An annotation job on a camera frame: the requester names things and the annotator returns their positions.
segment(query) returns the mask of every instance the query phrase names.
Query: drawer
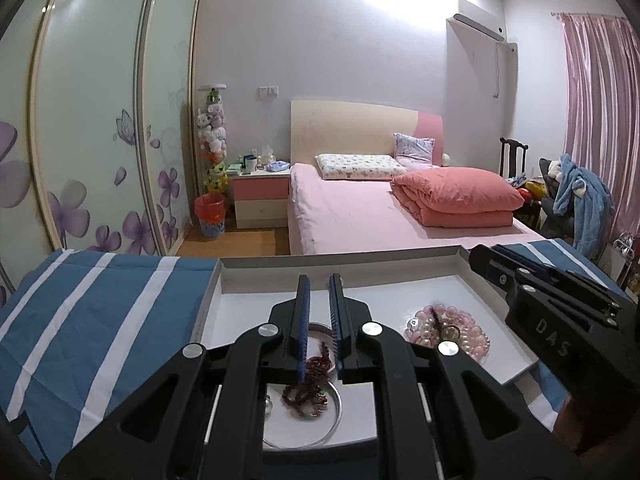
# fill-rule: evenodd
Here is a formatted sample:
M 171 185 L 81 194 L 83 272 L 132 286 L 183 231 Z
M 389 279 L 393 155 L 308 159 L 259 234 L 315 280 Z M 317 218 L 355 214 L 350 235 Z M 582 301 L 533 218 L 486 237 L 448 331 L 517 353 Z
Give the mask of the drawer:
M 287 200 L 236 200 L 236 225 L 253 227 L 286 227 Z
M 234 199 L 286 200 L 289 197 L 289 179 L 277 176 L 265 178 L 235 178 L 232 180 Z

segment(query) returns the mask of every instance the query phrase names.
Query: blue basket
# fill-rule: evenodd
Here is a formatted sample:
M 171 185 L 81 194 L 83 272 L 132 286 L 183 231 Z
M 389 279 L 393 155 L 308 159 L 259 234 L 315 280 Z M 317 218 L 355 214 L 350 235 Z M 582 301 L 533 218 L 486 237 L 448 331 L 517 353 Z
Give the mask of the blue basket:
M 204 220 L 200 220 L 200 230 L 207 238 L 218 238 L 225 233 L 225 221 L 210 224 Z

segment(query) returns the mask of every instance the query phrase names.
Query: blue striped blanket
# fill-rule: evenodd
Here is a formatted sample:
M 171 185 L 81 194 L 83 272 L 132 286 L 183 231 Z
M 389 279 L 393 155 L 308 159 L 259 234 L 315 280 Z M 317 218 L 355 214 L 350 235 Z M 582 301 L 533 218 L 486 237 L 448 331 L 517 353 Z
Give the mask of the blue striped blanket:
M 190 341 L 216 263 L 58 250 L 20 284 L 0 310 L 0 408 L 30 421 L 20 438 L 36 459 L 55 473 Z
M 554 266 L 561 270 L 572 270 L 606 286 L 620 296 L 626 296 L 616 282 L 562 240 L 541 240 L 505 247 L 536 263 Z M 542 424 L 549 430 L 553 428 L 567 392 L 545 365 L 537 364 L 510 384 L 509 388 L 514 394 L 524 398 L 531 413 Z

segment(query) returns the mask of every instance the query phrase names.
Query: sliding wardrobe door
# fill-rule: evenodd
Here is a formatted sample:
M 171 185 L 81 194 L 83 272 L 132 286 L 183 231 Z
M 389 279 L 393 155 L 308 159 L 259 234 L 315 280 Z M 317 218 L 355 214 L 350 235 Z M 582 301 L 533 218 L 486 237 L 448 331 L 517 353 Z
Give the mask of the sliding wardrobe door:
M 25 0 L 0 40 L 0 307 L 51 252 L 31 177 L 27 95 L 48 0 Z
M 153 0 L 142 77 L 146 169 L 164 253 L 173 253 L 191 222 L 192 30 L 197 0 Z
M 31 116 L 57 246 L 154 254 L 138 170 L 134 74 L 146 0 L 52 0 Z

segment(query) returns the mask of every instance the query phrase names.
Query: yellow stuffed toy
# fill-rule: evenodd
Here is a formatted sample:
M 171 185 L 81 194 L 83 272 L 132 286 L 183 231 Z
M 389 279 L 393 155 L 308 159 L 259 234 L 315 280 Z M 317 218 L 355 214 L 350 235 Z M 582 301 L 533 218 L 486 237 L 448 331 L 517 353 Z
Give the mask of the yellow stuffed toy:
M 224 193 L 229 184 L 229 177 L 226 175 L 226 167 L 224 162 L 216 164 L 207 170 L 207 177 L 204 185 L 210 193 Z

